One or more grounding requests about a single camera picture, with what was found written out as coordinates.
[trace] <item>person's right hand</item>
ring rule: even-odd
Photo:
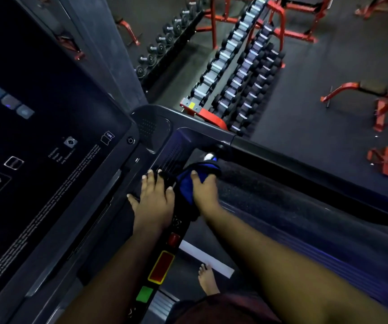
[[[194,202],[200,213],[204,216],[213,214],[220,207],[218,201],[218,189],[216,187],[216,176],[210,174],[202,183],[196,171],[191,172],[193,181]]]

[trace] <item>blue cloth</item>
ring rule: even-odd
[[[197,162],[189,165],[176,179],[179,185],[179,190],[182,196],[188,201],[190,205],[193,205],[193,182],[191,180],[191,172],[196,171],[200,181],[203,183],[209,174],[219,176],[221,169],[218,164],[214,162]]]

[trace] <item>treadmill handrail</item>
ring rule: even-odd
[[[236,136],[239,164],[370,223],[388,226],[388,197]]]

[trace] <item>person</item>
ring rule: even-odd
[[[218,202],[216,178],[201,183],[191,173],[194,201],[208,226],[225,244],[245,275],[256,282],[262,303],[236,300],[219,293],[212,269],[203,267],[199,280],[208,296],[185,309],[175,323],[388,323],[388,309],[345,280],[305,256],[268,238]],[[175,193],[164,190],[160,175],[149,170],[142,178],[140,202],[128,195],[135,218],[132,236],[97,276],[72,301],[58,324],[120,324],[126,321],[148,257],[163,230],[172,222]]]

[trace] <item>hand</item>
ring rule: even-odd
[[[215,213],[216,209],[221,207],[218,201],[218,189],[215,182],[216,176],[211,174],[202,183],[197,172],[192,171],[191,179],[194,188],[194,202],[200,210],[200,213],[206,217]]]
[[[168,187],[164,193],[164,180],[160,175],[157,176],[156,184],[152,169],[148,170],[147,176],[142,176],[140,203],[131,194],[127,195],[134,211],[133,233],[141,229],[162,231],[172,223],[175,192],[172,187]]]

